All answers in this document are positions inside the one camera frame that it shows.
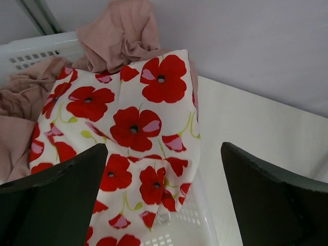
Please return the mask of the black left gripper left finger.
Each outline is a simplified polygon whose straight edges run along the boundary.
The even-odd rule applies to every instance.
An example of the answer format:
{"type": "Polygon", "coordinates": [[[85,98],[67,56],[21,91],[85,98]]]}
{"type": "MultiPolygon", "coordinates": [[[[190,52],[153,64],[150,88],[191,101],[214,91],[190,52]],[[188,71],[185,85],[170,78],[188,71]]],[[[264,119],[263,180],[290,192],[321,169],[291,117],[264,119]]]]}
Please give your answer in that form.
{"type": "Polygon", "coordinates": [[[1,245],[84,245],[108,151],[75,157],[1,185],[1,245]]]}

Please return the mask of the red poppy print skirt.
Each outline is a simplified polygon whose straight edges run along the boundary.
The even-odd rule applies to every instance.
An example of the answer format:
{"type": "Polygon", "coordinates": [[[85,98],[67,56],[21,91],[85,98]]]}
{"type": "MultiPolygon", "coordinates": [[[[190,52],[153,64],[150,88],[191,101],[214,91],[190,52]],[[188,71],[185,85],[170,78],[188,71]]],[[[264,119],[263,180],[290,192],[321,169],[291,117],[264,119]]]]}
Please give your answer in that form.
{"type": "Polygon", "coordinates": [[[85,245],[140,245],[156,215],[181,208],[199,164],[186,50],[115,74],[61,70],[34,129],[31,173],[101,143],[107,163],[85,245]]]}

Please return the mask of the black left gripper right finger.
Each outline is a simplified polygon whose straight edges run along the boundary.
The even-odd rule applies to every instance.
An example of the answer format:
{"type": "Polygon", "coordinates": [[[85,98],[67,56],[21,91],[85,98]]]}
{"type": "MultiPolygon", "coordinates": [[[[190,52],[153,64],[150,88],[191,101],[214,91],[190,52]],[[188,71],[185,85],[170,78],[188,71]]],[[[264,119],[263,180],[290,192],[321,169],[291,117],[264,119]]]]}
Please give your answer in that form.
{"type": "Polygon", "coordinates": [[[327,245],[327,183],[230,142],[221,159],[243,245],[327,245]]]}

